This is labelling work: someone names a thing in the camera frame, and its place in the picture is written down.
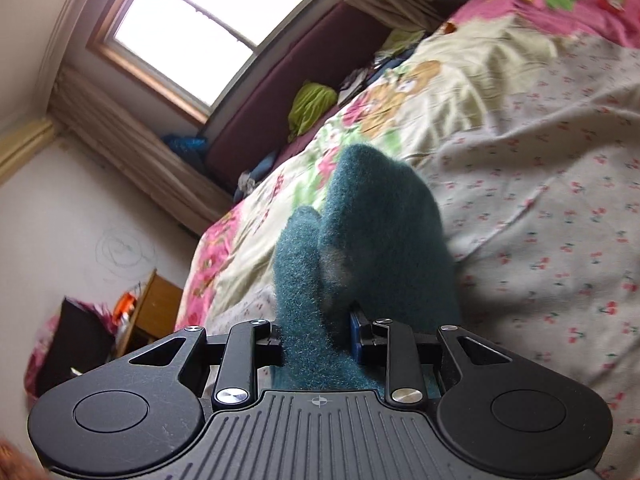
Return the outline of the teal fuzzy sweater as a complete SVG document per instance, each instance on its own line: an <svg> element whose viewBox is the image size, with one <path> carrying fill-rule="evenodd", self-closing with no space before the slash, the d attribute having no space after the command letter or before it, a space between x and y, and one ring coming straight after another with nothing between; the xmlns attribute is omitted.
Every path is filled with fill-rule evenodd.
<svg viewBox="0 0 640 480"><path fill-rule="evenodd" d="M277 390L380 390L350 354L350 312L416 332L459 324L454 258L436 200L411 167L344 148L320 210L297 207L273 255L284 364Z"/></svg>

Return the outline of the wooden bedside cabinet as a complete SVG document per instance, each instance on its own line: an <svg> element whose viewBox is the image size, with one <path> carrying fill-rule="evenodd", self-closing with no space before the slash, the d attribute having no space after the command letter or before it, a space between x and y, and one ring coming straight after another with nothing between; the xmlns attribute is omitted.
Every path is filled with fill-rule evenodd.
<svg viewBox="0 0 640 480"><path fill-rule="evenodd" d="M181 296L181 288L154 270L116 344L114 357L120 358L173 333Z"/></svg>

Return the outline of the blue cloth bundle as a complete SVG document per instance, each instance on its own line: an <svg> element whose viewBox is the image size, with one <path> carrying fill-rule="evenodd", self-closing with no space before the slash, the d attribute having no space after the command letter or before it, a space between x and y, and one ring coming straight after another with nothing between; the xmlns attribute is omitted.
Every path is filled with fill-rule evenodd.
<svg viewBox="0 0 640 480"><path fill-rule="evenodd" d="M162 141L189 166L200 174L206 174L204 159L207 153L207 140L205 138L168 133L162 136Z"/></svg>

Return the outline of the cherry print white bedsheet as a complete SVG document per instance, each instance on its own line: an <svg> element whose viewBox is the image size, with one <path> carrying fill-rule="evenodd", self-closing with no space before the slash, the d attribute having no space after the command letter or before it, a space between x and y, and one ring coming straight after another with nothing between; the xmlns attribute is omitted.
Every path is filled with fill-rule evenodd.
<svg viewBox="0 0 640 480"><path fill-rule="evenodd" d="M203 235L179 326L272 309L271 256L369 142L435 195L471 330L597 390L607 479L639 474L639 17L458 18Z"/></svg>

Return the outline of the beige left curtain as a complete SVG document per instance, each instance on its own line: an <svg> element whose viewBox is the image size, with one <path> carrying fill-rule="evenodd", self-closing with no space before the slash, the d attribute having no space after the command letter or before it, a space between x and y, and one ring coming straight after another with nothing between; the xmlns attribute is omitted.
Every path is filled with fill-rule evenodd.
<svg viewBox="0 0 640 480"><path fill-rule="evenodd" d="M227 192L70 66L58 71L49 112L191 232L203 234L231 208Z"/></svg>

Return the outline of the lime green cloth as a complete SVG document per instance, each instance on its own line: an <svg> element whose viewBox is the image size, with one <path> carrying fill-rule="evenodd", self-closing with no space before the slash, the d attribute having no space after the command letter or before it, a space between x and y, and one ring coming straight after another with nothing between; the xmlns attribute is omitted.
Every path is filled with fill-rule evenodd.
<svg viewBox="0 0 640 480"><path fill-rule="evenodd" d="M337 103L337 92L324 84L305 81L288 113L288 143L305 134L319 118Z"/></svg>

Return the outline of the bright window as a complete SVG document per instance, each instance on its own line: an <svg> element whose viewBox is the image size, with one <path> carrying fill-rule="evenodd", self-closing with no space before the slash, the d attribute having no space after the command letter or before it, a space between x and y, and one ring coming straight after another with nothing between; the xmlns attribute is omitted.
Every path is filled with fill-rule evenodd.
<svg viewBox="0 0 640 480"><path fill-rule="evenodd" d="M89 46L203 125L316 0L112 0Z"/></svg>

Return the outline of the maroon headboard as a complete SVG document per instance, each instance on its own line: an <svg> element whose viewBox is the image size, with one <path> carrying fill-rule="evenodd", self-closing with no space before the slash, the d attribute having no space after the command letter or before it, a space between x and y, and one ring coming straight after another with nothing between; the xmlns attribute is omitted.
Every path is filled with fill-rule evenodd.
<svg viewBox="0 0 640 480"><path fill-rule="evenodd" d="M202 133L209 140L204 160L209 177L231 193L243 171L285 146L288 114L303 85L314 82L336 90L372 60L389 34L387 26L346 3L297 20L206 122Z"/></svg>

